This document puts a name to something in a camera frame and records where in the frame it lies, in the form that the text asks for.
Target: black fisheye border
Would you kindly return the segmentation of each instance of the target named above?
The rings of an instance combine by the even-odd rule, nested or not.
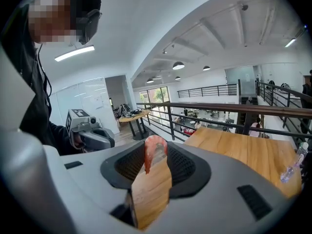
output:
[[[3,32],[15,8],[22,0],[1,0],[1,20],[0,30]],[[288,0],[294,10],[297,12],[302,22],[307,25],[308,32],[311,37],[312,27],[312,5],[311,0]],[[7,191],[3,180],[0,178],[0,198],[2,205],[2,229],[8,229],[10,232],[22,229],[23,231],[35,231],[35,233],[42,233],[44,230],[40,229],[35,222],[22,210],[18,203],[12,198]],[[299,227],[299,231],[303,231],[304,226],[309,226],[311,217],[311,181],[305,184],[305,188],[298,196],[289,211],[281,218],[275,226],[267,233],[277,233],[281,230],[291,230],[291,227]]]

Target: wooden tabletop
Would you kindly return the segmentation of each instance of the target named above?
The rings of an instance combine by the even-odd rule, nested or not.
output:
[[[240,160],[269,180],[287,197],[301,191],[299,171],[296,171],[294,178],[288,183],[280,181],[281,173],[291,165],[295,157],[294,149],[288,141],[232,134],[201,127],[184,144]]]
[[[150,113],[150,110],[142,110],[142,112],[135,117],[131,117],[131,118],[121,117],[121,118],[119,118],[119,122],[129,122],[129,121],[133,121],[136,119],[140,119],[140,118],[148,115],[149,113]]]
[[[280,181],[280,174],[295,156],[288,141],[250,137],[201,127],[184,144],[242,161],[287,197],[301,191],[299,171],[288,183],[283,184]],[[171,186],[167,159],[152,166],[149,174],[141,173],[136,177],[132,185],[132,195],[139,229],[146,229],[166,208]]]

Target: glass wall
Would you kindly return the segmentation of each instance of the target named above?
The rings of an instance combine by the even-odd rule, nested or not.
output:
[[[226,69],[225,72],[228,84],[237,83],[240,79],[241,93],[255,94],[255,76],[252,66]]]
[[[65,126],[69,109],[83,109],[95,116],[102,127],[119,133],[103,78],[62,89],[50,96],[50,102],[50,120],[54,124]]]

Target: person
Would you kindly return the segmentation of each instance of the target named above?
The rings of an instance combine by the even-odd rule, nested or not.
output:
[[[253,98],[251,96],[248,97],[248,100],[246,101],[246,105],[252,105]]]
[[[183,124],[183,126],[180,126],[180,131],[184,132],[184,130],[187,129],[187,127],[185,127],[185,124]]]
[[[311,78],[310,77],[310,83],[306,83],[304,85],[302,85],[303,89],[302,89],[302,93],[305,95],[308,95],[310,97],[312,97],[312,87],[311,87]],[[305,99],[301,98],[301,106],[302,108],[308,108],[308,109],[312,109],[312,103],[309,101],[306,101]],[[303,118],[302,122],[300,123],[300,128],[301,128],[301,132],[303,134],[307,134],[308,133],[308,128],[307,126],[309,126],[309,119]]]
[[[35,92],[20,129],[37,137],[43,145],[55,147],[60,155],[80,153],[76,136],[71,143],[67,130],[49,121],[51,103],[47,84],[51,84],[41,67],[35,43],[53,42],[72,36],[76,22],[89,12],[100,10],[101,0],[35,0],[17,9],[1,37],[3,48],[24,81]]]
[[[256,119],[256,122],[253,123],[251,125],[251,127],[256,127],[256,128],[262,128],[261,124],[260,124],[261,119],[258,117]],[[257,131],[249,131],[249,136],[253,136],[253,137],[259,137],[260,136],[260,132]]]
[[[195,128],[196,129],[199,129],[201,127],[201,124],[200,124],[200,121],[198,120],[196,123],[195,123]]]

